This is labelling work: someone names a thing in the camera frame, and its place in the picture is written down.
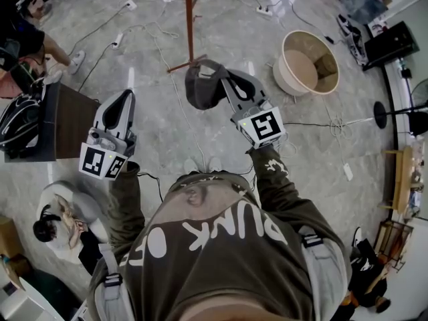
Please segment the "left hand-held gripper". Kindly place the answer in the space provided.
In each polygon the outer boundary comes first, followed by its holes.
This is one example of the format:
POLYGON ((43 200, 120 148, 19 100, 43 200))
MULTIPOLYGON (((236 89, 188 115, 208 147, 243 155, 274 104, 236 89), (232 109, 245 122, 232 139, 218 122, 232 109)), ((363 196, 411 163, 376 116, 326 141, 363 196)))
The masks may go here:
POLYGON ((134 92, 126 89, 98 107, 94 127, 81 145, 81 173, 100 180, 116 180, 136 146, 137 137, 131 131, 135 104, 134 92))

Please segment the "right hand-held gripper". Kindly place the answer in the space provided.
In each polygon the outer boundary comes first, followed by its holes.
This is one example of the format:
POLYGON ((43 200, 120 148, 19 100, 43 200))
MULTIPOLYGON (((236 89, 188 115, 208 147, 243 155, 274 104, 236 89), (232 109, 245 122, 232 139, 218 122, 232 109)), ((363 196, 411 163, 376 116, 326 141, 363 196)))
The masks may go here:
POLYGON ((231 121, 252 148, 273 144, 285 135, 279 108, 269 100, 263 100, 264 87, 255 76, 229 69, 229 78, 221 79, 221 83, 232 110, 236 112, 231 121))

